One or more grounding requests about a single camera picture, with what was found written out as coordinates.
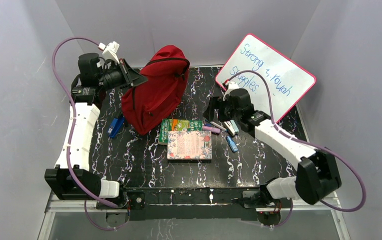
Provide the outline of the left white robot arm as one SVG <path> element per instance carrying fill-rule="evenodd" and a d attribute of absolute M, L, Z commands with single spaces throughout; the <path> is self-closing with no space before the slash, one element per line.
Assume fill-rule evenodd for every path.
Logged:
<path fill-rule="evenodd" d="M 73 104 L 64 144 L 54 168 L 46 169 L 44 179 L 60 200 L 98 197 L 122 208 L 128 202 L 128 194 L 121 190 L 122 184 L 90 172 L 90 145 L 106 92 L 136 87 L 147 79 L 115 53 L 82 54 L 78 67 L 79 74 L 67 91 Z"/>

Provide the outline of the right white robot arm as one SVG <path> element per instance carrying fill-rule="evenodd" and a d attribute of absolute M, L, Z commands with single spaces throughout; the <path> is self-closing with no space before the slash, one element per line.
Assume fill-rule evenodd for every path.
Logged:
<path fill-rule="evenodd" d="M 342 185 L 335 158 L 324 150 L 284 136 L 283 129 L 269 116 L 255 110 L 250 95 L 243 88 L 234 89 L 226 97 L 213 96 L 203 113 L 213 121 L 235 120 L 242 131 L 266 143 L 286 159 L 297 171 L 293 177 L 277 177 L 260 186 L 261 203 L 273 207 L 280 199 L 302 199 L 314 205 Z"/>

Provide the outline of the red backpack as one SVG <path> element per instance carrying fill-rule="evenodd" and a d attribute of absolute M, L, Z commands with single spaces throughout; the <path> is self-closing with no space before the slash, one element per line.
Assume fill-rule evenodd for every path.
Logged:
<path fill-rule="evenodd" d="M 166 45 L 140 70 L 148 81 L 121 98 L 123 115 L 138 134 L 149 133 L 178 107 L 187 87 L 189 67 L 181 49 Z"/>

